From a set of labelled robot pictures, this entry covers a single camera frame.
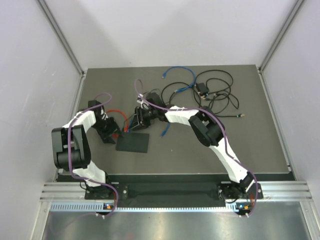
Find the black network switch box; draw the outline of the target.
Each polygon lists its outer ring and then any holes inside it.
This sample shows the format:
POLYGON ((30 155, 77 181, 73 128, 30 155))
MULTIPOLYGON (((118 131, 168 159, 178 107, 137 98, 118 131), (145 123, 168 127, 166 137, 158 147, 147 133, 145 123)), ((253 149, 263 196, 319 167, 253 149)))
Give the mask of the black network switch box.
POLYGON ((117 151, 132 153, 147 153, 149 148, 150 135, 148 133, 139 132, 123 132, 117 138, 117 151))

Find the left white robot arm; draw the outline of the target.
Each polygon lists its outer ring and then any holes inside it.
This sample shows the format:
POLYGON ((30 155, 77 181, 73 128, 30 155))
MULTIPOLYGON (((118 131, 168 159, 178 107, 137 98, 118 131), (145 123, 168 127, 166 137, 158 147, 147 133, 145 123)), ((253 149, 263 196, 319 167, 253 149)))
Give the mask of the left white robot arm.
POLYGON ((64 126, 51 131, 53 162, 57 169, 85 181, 96 188, 102 198, 109 198, 114 191, 107 173, 92 160, 87 132, 93 128, 104 144, 115 144, 113 135, 122 135, 116 120, 109 117, 104 105, 96 99, 88 102, 88 108, 79 111, 64 126))

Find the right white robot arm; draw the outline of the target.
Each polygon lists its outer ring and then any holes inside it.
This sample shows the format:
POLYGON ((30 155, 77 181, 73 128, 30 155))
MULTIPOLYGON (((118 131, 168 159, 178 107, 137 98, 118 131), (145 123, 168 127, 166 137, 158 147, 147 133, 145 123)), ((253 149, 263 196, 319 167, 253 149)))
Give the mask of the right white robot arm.
POLYGON ((233 192, 239 198, 245 198, 255 183, 253 174, 238 160, 233 152, 225 132, 225 126, 208 107, 186 108, 165 104, 154 92, 146 97, 138 95, 129 131, 146 129, 151 121, 158 119, 168 124, 182 124, 192 128, 199 142, 211 149, 228 173, 233 192))

